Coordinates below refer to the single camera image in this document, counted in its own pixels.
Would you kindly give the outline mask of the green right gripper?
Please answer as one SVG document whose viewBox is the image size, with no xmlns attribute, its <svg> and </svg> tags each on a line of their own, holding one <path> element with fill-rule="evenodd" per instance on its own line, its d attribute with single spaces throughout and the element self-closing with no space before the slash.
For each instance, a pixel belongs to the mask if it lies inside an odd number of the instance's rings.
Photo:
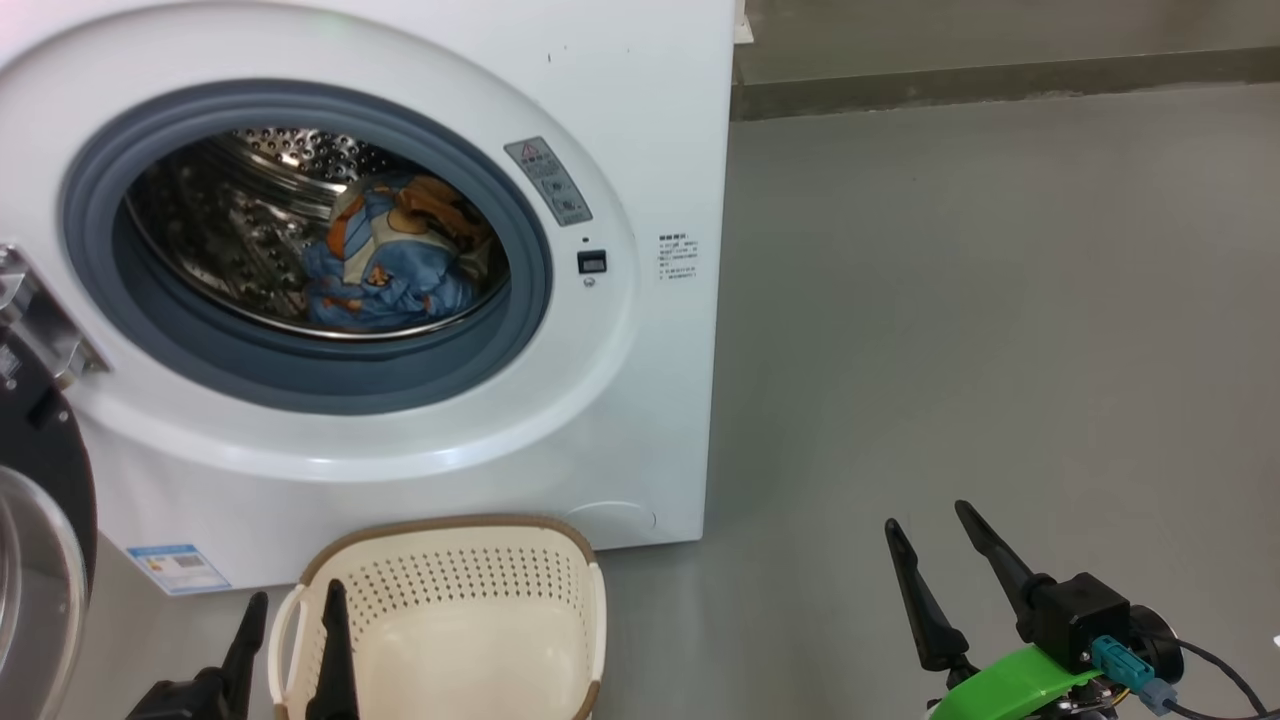
<svg viewBox="0 0 1280 720">
<path fill-rule="evenodd" d="M 1032 596 L 1041 585 L 989 523 L 965 500 L 954 503 L 974 550 L 992 568 L 1023 641 L 1036 639 Z M 896 519 L 884 523 L 884 538 L 920 666 L 947 673 L 948 691 L 928 710 L 928 719 L 1066 719 L 1112 717 L 1117 691 L 1091 664 L 1075 673 L 1037 646 L 1028 646 L 978 670 L 968 660 L 965 635 L 945 616 L 919 571 L 919 559 Z"/>
</svg>

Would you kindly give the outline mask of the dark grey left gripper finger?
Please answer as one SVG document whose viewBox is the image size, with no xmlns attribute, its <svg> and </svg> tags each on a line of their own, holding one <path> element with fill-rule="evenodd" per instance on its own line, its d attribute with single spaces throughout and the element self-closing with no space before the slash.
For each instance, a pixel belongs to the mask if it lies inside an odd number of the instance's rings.
<svg viewBox="0 0 1280 720">
<path fill-rule="evenodd" d="M 360 719 L 347 593 L 337 579 L 326 588 L 323 626 L 326 639 L 316 689 L 307 702 L 305 717 Z"/>
<path fill-rule="evenodd" d="M 250 596 L 244 615 L 221 665 L 223 719 L 247 719 L 255 660 L 266 633 L 269 598 L 265 591 Z"/>
</svg>

